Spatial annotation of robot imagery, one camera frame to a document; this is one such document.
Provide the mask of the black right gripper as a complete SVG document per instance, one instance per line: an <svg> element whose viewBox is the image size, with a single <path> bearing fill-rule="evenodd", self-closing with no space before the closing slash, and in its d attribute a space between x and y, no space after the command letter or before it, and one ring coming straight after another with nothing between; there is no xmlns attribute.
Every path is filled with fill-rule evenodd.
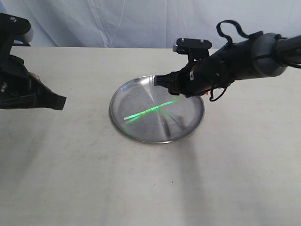
<svg viewBox="0 0 301 226"><path fill-rule="evenodd" d="M235 59L213 54L201 61L188 63L179 71L155 75L154 86L171 89L172 95L202 95L214 89L227 89L235 81Z"/></svg>

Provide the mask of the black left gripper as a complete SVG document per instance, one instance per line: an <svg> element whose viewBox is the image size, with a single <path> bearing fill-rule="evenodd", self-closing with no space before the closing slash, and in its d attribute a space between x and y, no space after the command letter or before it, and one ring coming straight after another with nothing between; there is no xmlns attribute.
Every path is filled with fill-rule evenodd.
<svg viewBox="0 0 301 226"><path fill-rule="evenodd" d="M29 72L24 60L8 54L0 57L0 108L49 108L63 110L67 97L41 83L39 76Z"/></svg>

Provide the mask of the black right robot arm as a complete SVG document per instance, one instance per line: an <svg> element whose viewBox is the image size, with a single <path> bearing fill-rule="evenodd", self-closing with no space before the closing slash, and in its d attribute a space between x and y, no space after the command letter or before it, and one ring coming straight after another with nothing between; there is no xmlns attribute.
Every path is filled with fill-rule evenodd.
<svg viewBox="0 0 301 226"><path fill-rule="evenodd" d="M277 77L287 67L301 66L301 38L266 33L256 39L226 44L212 55L179 71L155 76L154 85L186 97L226 90L234 81Z"/></svg>

